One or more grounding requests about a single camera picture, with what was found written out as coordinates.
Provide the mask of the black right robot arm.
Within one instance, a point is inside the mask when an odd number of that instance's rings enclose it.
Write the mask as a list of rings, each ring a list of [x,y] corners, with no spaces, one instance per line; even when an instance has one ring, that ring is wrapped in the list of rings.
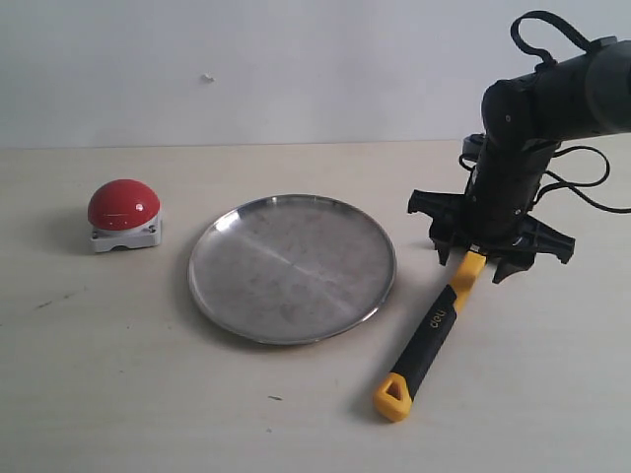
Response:
[[[483,132],[462,142],[460,161],[473,163],[465,190],[416,190],[408,213],[431,218],[441,264],[453,248],[476,246],[497,264],[494,283],[528,270],[539,253],[567,263],[574,239],[530,211],[563,143],[629,132],[629,41],[602,38],[583,55],[499,80],[484,93],[481,113]]]

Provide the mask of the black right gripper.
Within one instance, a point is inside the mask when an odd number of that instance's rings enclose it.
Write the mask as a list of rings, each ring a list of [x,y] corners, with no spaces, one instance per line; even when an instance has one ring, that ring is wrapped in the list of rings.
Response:
[[[429,239],[446,266],[453,248],[485,246],[496,261],[492,282],[528,271],[537,254],[567,264],[575,239],[527,216],[543,173],[560,148],[558,141],[528,140],[522,149],[503,151],[482,134],[463,140],[462,155],[474,162],[464,195],[415,189],[407,213],[432,219]]]

